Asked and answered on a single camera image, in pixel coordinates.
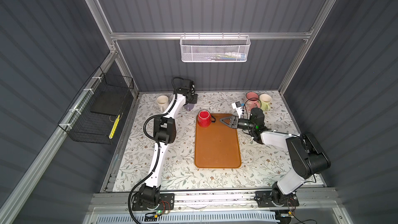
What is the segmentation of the purple mug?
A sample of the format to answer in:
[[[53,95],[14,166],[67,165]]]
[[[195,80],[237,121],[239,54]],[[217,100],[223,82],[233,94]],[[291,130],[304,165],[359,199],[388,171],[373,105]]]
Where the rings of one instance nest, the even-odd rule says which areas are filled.
[[[187,110],[187,111],[192,111],[193,109],[194,109],[194,107],[195,107],[195,104],[193,104],[193,103],[186,103],[184,106],[184,109],[185,110]]]

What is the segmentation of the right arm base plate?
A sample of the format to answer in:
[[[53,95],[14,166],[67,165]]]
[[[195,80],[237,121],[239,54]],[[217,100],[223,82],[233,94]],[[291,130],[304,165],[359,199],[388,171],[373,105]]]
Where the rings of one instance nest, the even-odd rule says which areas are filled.
[[[258,207],[298,207],[300,205],[296,194],[284,195],[278,190],[256,191],[254,200]]]

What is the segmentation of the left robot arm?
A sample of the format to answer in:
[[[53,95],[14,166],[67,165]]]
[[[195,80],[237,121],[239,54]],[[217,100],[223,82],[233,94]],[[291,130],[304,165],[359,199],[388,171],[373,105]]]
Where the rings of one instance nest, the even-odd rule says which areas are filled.
[[[195,83],[182,77],[172,78],[173,97],[161,114],[150,116],[143,126],[144,135],[155,142],[149,174],[137,185],[140,186],[137,202],[156,207],[160,202],[161,173],[166,153],[177,136],[176,118],[187,104],[196,104],[198,95]]]

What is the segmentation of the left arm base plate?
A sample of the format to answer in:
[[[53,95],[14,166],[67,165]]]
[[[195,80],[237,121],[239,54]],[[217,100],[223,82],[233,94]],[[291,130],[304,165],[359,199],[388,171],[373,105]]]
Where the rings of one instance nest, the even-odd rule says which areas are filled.
[[[135,193],[132,198],[133,211],[168,211],[174,209],[175,194],[157,194],[152,197],[141,196]]]

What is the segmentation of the light green mug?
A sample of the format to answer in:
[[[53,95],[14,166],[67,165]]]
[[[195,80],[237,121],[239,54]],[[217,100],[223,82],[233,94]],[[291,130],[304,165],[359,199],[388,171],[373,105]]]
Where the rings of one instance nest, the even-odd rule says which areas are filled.
[[[260,101],[260,103],[261,103],[261,107],[260,107],[260,108],[261,108],[263,111],[270,111],[270,109],[271,109],[271,102],[272,102],[272,97],[271,97],[270,95],[265,94],[265,93],[261,94],[261,95],[259,96],[259,101]]]

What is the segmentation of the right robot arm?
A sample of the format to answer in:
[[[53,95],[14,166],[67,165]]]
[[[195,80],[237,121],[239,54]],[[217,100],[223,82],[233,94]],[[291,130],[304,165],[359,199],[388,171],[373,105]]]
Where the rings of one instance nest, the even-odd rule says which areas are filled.
[[[268,196],[256,196],[259,205],[270,200],[275,206],[297,206],[295,192],[307,179],[330,168],[331,161],[312,133],[290,134],[271,130],[265,126],[264,113],[253,108],[248,119],[232,115],[220,122],[232,129],[247,130],[253,141],[262,145],[272,145],[287,151],[292,168],[275,182]]]

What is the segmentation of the pink patterned mug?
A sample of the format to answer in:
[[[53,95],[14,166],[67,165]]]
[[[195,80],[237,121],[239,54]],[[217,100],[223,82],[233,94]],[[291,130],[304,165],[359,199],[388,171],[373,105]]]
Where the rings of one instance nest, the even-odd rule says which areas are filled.
[[[261,108],[261,103],[259,101],[259,95],[255,92],[246,93],[245,109],[248,114],[250,114],[253,108]]]

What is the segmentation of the yellow marker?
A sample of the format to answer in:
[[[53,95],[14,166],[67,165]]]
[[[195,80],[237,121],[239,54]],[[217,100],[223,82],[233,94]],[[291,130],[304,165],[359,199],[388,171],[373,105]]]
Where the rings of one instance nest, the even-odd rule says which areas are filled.
[[[110,140],[112,140],[113,138],[114,138],[114,135],[115,135],[115,133],[116,133],[116,130],[117,130],[117,127],[118,127],[118,124],[119,124],[119,121],[120,121],[120,115],[118,115],[117,117],[116,117],[116,119],[115,119],[115,121],[113,122],[113,126],[112,126],[112,129],[111,129],[111,131],[110,131],[110,133],[109,133],[109,136],[108,136],[108,138],[110,139]]]

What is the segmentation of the white mug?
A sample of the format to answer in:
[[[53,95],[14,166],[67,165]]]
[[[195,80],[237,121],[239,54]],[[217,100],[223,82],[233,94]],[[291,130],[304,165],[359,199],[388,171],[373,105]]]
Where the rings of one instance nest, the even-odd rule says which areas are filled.
[[[167,108],[169,107],[170,101],[168,96],[166,95],[161,95],[159,97],[157,97],[156,99],[156,103],[160,109],[160,111],[163,113],[167,110]]]

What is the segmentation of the aluminium rail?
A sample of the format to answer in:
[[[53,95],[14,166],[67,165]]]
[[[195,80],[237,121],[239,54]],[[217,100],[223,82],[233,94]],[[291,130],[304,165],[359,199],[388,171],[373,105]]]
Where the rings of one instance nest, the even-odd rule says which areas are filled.
[[[174,191],[174,209],[203,207],[258,207],[254,189]],[[127,208],[127,193],[95,194],[89,209]],[[341,204],[334,188],[300,188],[296,192],[300,207],[329,207]]]

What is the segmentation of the orange plastic tray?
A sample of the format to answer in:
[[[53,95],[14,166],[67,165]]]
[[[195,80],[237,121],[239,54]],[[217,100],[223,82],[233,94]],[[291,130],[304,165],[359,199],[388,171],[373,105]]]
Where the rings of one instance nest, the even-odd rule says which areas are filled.
[[[196,124],[194,163],[201,169],[237,169],[241,154],[236,129],[229,128],[220,118],[231,114],[211,114],[216,122],[207,128]]]

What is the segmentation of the red mug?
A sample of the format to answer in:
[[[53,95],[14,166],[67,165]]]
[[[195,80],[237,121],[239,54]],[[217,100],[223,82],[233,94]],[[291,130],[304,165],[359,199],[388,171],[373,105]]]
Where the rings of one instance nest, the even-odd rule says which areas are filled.
[[[211,123],[215,123],[216,119],[209,111],[203,110],[197,116],[198,125],[202,128],[207,128]]]

